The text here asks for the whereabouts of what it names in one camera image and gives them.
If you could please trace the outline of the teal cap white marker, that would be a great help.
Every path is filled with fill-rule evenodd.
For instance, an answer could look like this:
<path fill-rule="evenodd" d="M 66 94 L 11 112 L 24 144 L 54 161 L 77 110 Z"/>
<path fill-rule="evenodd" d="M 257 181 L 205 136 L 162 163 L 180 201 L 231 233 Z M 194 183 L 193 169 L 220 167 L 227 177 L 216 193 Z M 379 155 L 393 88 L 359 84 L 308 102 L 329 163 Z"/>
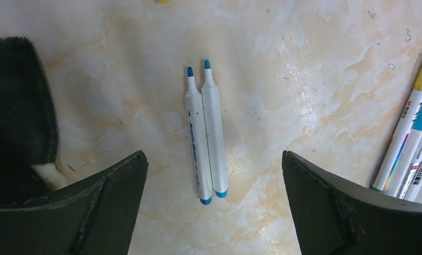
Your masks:
<path fill-rule="evenodd" d="M 225 198 L 229 189 L 229 172 L 225 150 L 219 88 L 214 82 L 209 59 L 204 60 L 204 84 L 201 93 L 213 190 L 217 197 Z"/>

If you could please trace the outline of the purple cap white marker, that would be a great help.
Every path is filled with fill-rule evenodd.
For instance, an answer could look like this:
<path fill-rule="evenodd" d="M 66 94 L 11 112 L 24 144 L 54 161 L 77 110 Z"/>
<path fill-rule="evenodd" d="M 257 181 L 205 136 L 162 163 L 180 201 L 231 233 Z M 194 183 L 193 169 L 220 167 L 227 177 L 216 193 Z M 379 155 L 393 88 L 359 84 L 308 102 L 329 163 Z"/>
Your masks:
<path fill-rule="evenodd" d="M 206 138 L 202 95 L 198 91 L 192 67 L 187 67 L 186 115 L 192 147 L 194 184 L 201 204 L 212 201 L 213 186 Z"/>

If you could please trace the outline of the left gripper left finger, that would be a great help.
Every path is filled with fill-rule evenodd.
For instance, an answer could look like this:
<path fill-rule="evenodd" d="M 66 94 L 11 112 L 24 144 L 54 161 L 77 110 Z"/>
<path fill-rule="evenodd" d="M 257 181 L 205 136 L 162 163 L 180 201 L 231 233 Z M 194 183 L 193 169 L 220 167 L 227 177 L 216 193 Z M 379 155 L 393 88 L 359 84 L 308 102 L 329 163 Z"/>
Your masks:
<path fill-rule="evenodd" d="M 148 165 L 137 151 L 63 189 L 0 205 L 0 254 L 127 254 Z"/>

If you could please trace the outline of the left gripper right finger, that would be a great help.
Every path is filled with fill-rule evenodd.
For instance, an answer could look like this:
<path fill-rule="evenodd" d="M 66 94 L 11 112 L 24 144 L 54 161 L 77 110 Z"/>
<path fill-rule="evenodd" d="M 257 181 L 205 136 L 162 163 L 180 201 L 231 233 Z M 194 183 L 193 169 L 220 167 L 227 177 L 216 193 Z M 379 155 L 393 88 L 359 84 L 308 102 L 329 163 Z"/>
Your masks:
<path fill-rule="evenodd" d="M 292 151 L 282 171 L 302 254 L 422 254 L 422 204 L 381 194 Z"/>

